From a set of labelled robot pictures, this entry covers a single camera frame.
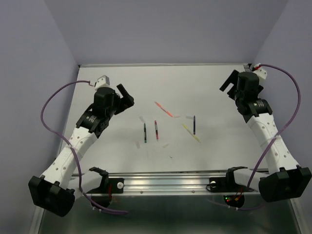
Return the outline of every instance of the marker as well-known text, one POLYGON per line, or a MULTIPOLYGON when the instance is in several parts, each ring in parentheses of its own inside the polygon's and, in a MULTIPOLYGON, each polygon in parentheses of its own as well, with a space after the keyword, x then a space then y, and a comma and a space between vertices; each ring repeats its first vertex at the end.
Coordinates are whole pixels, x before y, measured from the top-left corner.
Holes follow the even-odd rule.
POLYGON ((195 135, 195 116, 193 118, 193 134, 195 135))
POLYGON ((144 143, 146 143, 146 124, 144 123, 144 143))
POLYGON ((157 122, 155 120, 155 132, 156 132, 156 139, 158 141, 158 129, 157 129, 157 122))
POLYGON ((195 140, 197 140, 200 143, 200 140, 198 139, 198 137, 195 136, 184 123, 182 123, 182 125, 195 138, 195 140))
POLYGON ((163 108, 158 102, 155 101, 155 104, 159 106, 164 112, 166 112, 167 115, 169 115, 170 117, 173 117, 173 115, 169 111, 167 111, 165 108, 163 108))

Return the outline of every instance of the cable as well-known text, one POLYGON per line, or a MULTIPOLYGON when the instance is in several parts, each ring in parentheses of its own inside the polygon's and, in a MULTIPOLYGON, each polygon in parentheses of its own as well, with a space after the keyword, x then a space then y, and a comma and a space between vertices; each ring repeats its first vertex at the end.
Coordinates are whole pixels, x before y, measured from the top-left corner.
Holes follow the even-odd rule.
POLYGON ((51 101, 51 99, 56 95, 58 94, 61 90, 63 90, 64 88, 66 88, 67 86, 69 85, 72 85, 72 84, 76 84, 76 83, 88 83, 90 85, 90 81, 86 81, 86 80, 78 80, 78 81, 74 81, 74 82, 70 82, 68 84, 65 84, 64 86, 60 87, 57 91, 55 91, 55 93, 53 93, 49 98, 48 100, 45 102, 45 104, 43 105, 43 108, 41 110, 41 114, 40 114, 40 120, 43 124, 43 126, 51 133, 54 133, 56 134, 58 137, 60 137, 62 140, 64 140, 66 142, 66 144, 68 146, 70 146, 70 149, 73 153, 73 156, 74 156, 74 159, 75 159, 75 162, 77 164, 77 169, 78 169, 78 176, 79 176, 79 190, 81 191, 81 193, 94 205, 96 206, 100 212, 102 213, 106 213, 106 214, 111 214, 111 215, 126 215, 128 214, 129 212, 128 211, 118 211, 118 210, 112 210, 112 209, 108 209, 108 208, 105 208, 99 204, 97 204, 96 202, 94 202, 82 189, 81 187, 81 183, 82 183, 82 172, 81 172, 81 167, 80 167, 80 163, 79 163, 79 159, 78 159, 78 156, 77 156, 77 153, 76 151, 72 148, 72 145, 71 143, 69 142, 69 140, 63 136, 61 133, 51 129, 48 125, 46 125, 46 123, 44 122, 43 120, 43 113, 44 113, 44 110, 46 108, 46 106, 48 105, 48 103, 51 101))
POLYGON ((290 120, 275 134, 275 137, 270 141, 270 143, 268 144, 268 146, 265 148, 265 150, 263 151, 261 157, 259 158, 258 162, 256 163, 254 169, 253 169, 253 172, 248 180, 248 183, 247 183, 247 188, 249 188, 252 180, 253 180, 253 177, 254 177, 254 174, 256 173, 261 161, 263 160, 264 156, 267 154, 267 152, 269 151, 269 149, 271 148, 271 146, 274 144, 275 140, 276 140, 276 136, 278 135, 281 135, 281 133, 292 123, 292 121, 294 120, 294 118, 296 117, 298 111, 299 111, 299 107, 300 107, 300 103, 301 103, 301 93, 300 93, 300 89, 299 89, 299 85, 297 83, 297 81, 295 80, 295 78, 287 71, 285 71, 284 69, 282 68, 279 68, 279 67, 276 67, 276 66, 273 66, 273 65, 269 65, 269 64, 260 64, 257 68, 259 69, 259 67, 271 67, 271 68, 274 68, 276 70, 279 70, 283 73, 285 73, 286 75, 288 75, 290 77, 290 79, 292 79, 295 87, 296 87, 296 90, 297 90, 297 95, 298 95, 298 101, 297 101, 297 106, 296 106, 296 109, 292 115, 292 117, 290 118, 290 120))

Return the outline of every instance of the white table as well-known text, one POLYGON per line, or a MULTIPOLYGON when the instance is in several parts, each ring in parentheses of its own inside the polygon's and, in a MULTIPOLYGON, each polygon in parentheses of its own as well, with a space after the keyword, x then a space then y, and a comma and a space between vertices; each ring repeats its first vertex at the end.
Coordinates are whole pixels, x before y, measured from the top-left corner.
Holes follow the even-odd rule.
MULTIPOLYGON (((82 171, 93 166, 110 173, 253 168, 261 149, 234 101, 219 90, 233 69, 244 71, 243 65, 81 68, 78 80, 94 81, 107 75, 112 88, 122 83, 135 99, 133 107, 111 119, 109 127, 85 154, 82 171), (154 101, 181 117, 168 116, 154 101), (183 128, 185 123, 193 130, 193 121, 186 115, 196 116, 196 135, 201 144, 183 128), (146 121, 147 143, 139 116, 146 121), (158 124, 158 142, 154 120, 158 124)), ((66 137, 70 137, 77 120, 93 102, 94 92, 86 84, 76 85, 66 137)), ((267 168, 265 161, 260 168, 267 168)))

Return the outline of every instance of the yellow pen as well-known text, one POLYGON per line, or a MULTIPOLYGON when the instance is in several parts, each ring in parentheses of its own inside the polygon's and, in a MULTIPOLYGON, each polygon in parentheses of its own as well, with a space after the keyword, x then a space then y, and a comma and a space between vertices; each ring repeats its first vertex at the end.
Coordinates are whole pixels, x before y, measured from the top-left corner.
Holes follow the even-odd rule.
POLYGON ((184 123, 182 123, 182 125, 183 125, 183 127, 195 138, 195 140, 197 140, 199 143, 201 143, 200 140, 198 139, 198 137, 195 136, 195 135, 188 129, 188 127, 187 127, 184 123))

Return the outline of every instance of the wall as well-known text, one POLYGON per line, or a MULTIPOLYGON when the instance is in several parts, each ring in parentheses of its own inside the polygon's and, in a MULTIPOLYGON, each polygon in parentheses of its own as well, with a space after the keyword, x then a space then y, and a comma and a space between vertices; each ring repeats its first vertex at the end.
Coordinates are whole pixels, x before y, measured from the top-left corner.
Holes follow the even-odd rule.
MULTIPOLYGON (((34 205, 31 176, 52 162, 60 140, 45 131, 40 110, 78 67, 41 0, 0 2, 0 233, 28 233, 34 205)), ((63 130, 73 88, 47 110, 48 124, 63 130)))
POLYGON ((252 61, 286 0, 45 0, 78 64, 252 61))
MULTIPOLYGON (((255 62, 280 66, 297 80, 302 93, 302 104, 293 124, 283 138, 292 155, 303 167, 312 170, 312 1, 291 0, 259 51, 255 62)), ((296 105, 296 90, 284 74, 269 70, 263 96, 271 104, 276 124, 288 121, 296 105)), ((300 201, 312 222, 312 182, 300 201)))

